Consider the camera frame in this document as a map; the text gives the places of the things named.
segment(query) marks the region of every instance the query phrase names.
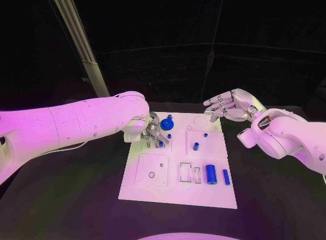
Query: white board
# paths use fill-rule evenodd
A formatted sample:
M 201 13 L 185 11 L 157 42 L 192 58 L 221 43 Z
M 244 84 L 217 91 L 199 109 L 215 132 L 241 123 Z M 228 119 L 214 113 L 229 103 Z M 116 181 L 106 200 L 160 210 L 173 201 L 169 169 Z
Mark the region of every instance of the white board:
M 156 113 L 160 120 L 172 114 L 173 129 L 160 130 L 172 138 L 160 148 L 153 141 L 131 143 L 118 199 L 237 209 L 221 122 L 211 123 L 209 117 L 198 113 Z M 206 165 L 215 165 L 215 185 L 206 181 Z

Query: dark table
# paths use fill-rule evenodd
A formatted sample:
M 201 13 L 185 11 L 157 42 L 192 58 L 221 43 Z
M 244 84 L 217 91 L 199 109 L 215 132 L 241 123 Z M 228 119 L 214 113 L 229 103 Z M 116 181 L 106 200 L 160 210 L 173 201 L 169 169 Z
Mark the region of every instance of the dark table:
M 281 107 L 306 118 L 296 106 Z M 152 103 L 152 111 L 202 113 L 199 104 Z M 0 200 L 0 239 L 137 240 L 173 233 L 238 239 L 326 240 L 326 186 L 287 156 L 277 160 L 221 120 L 238 209 L 118 200 L 130 144 L 123 133 L 28 162 Z

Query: circular hole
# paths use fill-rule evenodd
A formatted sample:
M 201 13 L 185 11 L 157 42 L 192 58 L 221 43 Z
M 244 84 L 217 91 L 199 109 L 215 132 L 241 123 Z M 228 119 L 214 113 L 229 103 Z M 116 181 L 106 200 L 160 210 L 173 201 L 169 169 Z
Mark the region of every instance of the circular hole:
M 320 155 L 319 155 L 319 160 L 323 161 L 325 158 L 326 158 L 326 155 L 325 155 L 325 154 L 320 154 Z

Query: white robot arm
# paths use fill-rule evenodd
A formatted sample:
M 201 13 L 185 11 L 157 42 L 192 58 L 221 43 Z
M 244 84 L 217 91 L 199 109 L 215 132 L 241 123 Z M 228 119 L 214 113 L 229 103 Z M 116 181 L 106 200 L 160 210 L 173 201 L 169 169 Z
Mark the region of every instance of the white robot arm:
M 258 145 L 276 159 L 291 155 L 307 168 L 326 175 L 326 122 L 307 122 L 293 112 L 267 109 L 242 89 L 219 94 L 204 105 L 211 105 L 205 114 L 212 122 L 219 117 L 251 122 L 251 128 L 237 136 L 247 148 Z
M 55 107 L 0 111 L 0 184 L 31 159 L 118 131 L 126 142 L 146 138 L 169 143 L 157 123 L 146 98 L 136 91 Z

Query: metal pole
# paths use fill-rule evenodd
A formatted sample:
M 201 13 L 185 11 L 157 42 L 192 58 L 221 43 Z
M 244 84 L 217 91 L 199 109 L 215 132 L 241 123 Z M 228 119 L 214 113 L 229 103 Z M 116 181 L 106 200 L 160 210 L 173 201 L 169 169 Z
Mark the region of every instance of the metal pole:
M 98 97 L 108 97 L 110 92 L 106 86 L 97 59 L 93 53 L 87 33 L 82 26 L 78 10 L 74 0 L 54 0 L 65 25 L 71 34 L 71 38 L 77 47 L 80 58 L 85 67 L 88 79 Z

